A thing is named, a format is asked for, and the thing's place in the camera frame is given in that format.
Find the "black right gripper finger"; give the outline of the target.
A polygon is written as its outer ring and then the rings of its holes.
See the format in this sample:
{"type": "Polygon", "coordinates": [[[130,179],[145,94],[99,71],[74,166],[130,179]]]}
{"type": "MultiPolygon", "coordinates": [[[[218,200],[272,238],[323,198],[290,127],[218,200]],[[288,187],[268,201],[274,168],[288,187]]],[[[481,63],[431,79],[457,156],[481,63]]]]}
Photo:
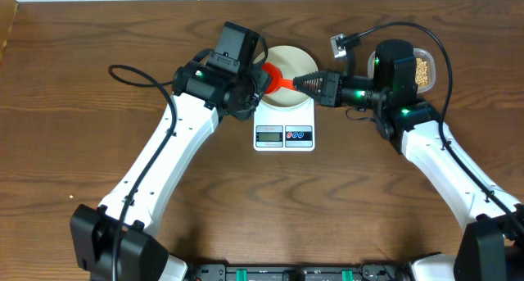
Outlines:
{"type": "Polygon", "coordinates": [[[325,101],[323,89],[318,86],[304,86],[302,84],[296,84],[295,89],[296,91],[303,93],[308,97],[311,97],[317,103],[324,103],[325,101]]]}
{"type": "Polygon", "coordinates": [[[293,79],[294,84],[322,84],[328,72],[326,70],[315,71],[306,75],[298,76],[293,79]]]}

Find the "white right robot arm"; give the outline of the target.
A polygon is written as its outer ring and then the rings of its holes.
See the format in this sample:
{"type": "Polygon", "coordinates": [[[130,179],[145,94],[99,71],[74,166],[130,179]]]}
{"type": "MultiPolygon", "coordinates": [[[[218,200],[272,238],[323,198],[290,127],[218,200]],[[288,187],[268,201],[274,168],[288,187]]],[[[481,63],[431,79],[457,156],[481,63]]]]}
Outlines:
{"type": "Polygon", "coordinates": [[[456,256],[411,261],[412,280],[521,280],[523,205],[505,192],[459,146],[442,114],[418,96],[411,43],[377,45],[373,77],[354,73],[350,45],[336,47],[345,72],[323,70],[293,80],[294,88],[324,107],[369,109],[378,133],[416,165],[452,210],[463,231],[456,256]]]}

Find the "red plastic measuring scoop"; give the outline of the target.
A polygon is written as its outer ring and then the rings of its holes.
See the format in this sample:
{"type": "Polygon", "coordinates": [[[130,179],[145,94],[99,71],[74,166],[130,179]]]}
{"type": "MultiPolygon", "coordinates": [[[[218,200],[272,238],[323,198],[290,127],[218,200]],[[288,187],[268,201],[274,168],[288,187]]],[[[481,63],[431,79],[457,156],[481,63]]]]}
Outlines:
{"type": "Polygon", "coordinates": [[[293,91],[296,90],[293,84],[293,80],[284,79],[281,70],[275,65],[269,62],[265,62],[262,65],[262,68],[271,77],[271,82],[265,91],[266,94],[276,93],[280,88],[286,88],[293,91]]]}

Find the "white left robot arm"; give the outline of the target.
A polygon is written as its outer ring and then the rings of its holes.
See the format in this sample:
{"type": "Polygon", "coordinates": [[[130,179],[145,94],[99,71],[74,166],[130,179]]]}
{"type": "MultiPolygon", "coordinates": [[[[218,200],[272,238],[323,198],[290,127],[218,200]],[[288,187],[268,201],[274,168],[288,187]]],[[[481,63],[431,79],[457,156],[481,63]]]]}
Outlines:
{"type": "Polygon", "coordinates": [[[188,265],[156,235],[165,208],[201,145],[224,116],[250,118],[271,82],[264,62],[217,64],[195,58],[179,67],[172,91],[149,77],[167,106],[122,180],[97,208],[81,204],[70,220],[78,267],[93,280],[181,280],[188,265]]]}

